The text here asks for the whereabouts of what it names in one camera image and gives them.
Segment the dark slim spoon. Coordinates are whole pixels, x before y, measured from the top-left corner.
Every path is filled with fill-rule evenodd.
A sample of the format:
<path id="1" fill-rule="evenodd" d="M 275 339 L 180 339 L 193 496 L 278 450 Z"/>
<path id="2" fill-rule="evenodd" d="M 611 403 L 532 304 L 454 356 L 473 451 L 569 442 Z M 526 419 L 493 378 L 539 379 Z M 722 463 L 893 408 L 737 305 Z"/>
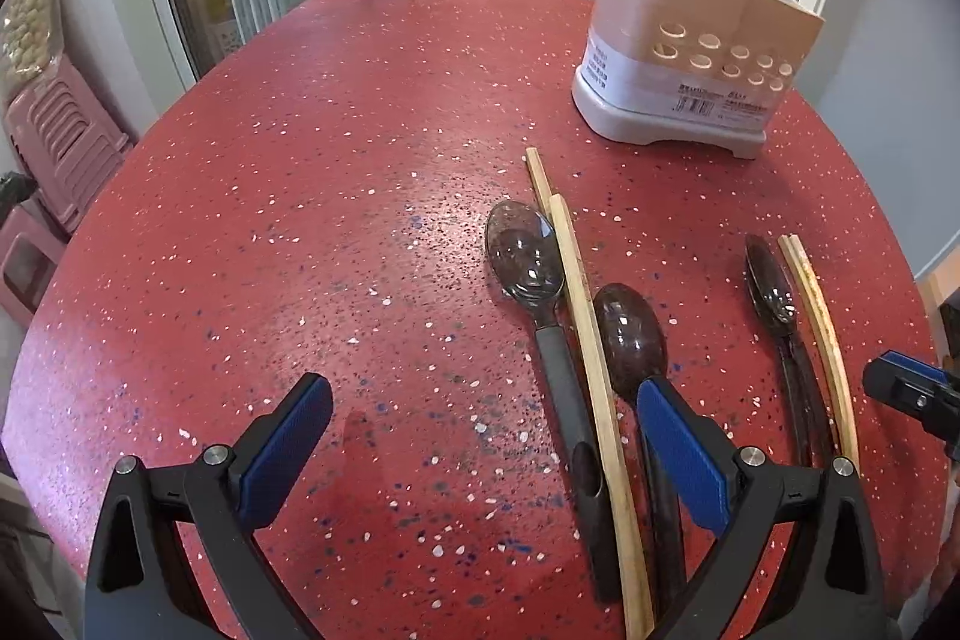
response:
<path id="1" fill-rule="evenodd" d="M 811 356 L 800 336 L 793 291 L 770 245 L 755 234 L 745 236 L 745 279 L 750 301 L 778 353 L 797 461 L 802 466 L 830 463 L 836 455 L 835 439 Z"/>

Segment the dark spoon grey handle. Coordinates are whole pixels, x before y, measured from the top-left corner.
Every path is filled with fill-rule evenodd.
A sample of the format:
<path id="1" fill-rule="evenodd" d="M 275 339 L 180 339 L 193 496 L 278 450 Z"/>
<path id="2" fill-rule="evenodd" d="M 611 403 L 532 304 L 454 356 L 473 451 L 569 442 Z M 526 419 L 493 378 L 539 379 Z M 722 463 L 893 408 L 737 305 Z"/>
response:
<path id="1" fill-rule="evenodd" d="M 485 248 L 503 291 L 527 312 L 544 369 L 551 409 L 562 437 L 579 537 L 594 591 L 602 603 L 622 599 L 612 509 L 592 417 L 556 307 L 565 273 L 555 230 L 534 206 L 503 200 L 488 213 Z"/>

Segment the pink stool lower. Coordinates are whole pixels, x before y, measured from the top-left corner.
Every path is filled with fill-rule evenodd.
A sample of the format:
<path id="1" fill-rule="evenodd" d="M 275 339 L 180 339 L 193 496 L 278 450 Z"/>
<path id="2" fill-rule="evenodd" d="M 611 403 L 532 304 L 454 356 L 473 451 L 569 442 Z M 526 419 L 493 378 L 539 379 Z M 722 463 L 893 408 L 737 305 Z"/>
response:
<path id="1" fill-rule="evenodd" d="M 67 246 L 24 206 L 2 224 L 2 307 L 28 328 Z"/>

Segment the pink utensil holder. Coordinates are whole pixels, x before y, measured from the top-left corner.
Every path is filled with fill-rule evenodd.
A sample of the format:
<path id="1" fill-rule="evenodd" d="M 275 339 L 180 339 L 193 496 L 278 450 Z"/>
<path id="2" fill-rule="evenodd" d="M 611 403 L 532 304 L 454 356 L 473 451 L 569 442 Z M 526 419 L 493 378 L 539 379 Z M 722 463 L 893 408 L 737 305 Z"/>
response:
<path id="1" fill-rule="evenodd" d="M 822 26 L 794 0 L 594 0 L 574 105 L 612 142 L 754 159 Z"/>

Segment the pink plastic stool stack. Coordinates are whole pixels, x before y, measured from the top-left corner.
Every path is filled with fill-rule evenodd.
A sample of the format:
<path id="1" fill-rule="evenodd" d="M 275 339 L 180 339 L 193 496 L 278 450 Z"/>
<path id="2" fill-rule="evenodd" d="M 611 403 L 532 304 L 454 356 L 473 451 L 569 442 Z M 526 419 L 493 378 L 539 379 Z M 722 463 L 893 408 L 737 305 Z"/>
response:
<path id="1" fill-rule="evenodd" d="M 3 127 L 39 200 L 67 234 L 75 234 L 133 148 L 64 53 L 18 92 Z"/>

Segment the bag of round snacks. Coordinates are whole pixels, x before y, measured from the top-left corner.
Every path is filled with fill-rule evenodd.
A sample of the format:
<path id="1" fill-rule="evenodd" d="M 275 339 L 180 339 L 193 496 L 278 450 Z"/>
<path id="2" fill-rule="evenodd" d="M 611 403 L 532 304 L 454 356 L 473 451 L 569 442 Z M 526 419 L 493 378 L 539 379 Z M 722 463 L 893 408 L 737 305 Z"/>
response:
<path id="1" fill-rule="evenodd" d="M 2 101 L 8 106 L 64 50 L 60 0 L 2 5 Z"/>

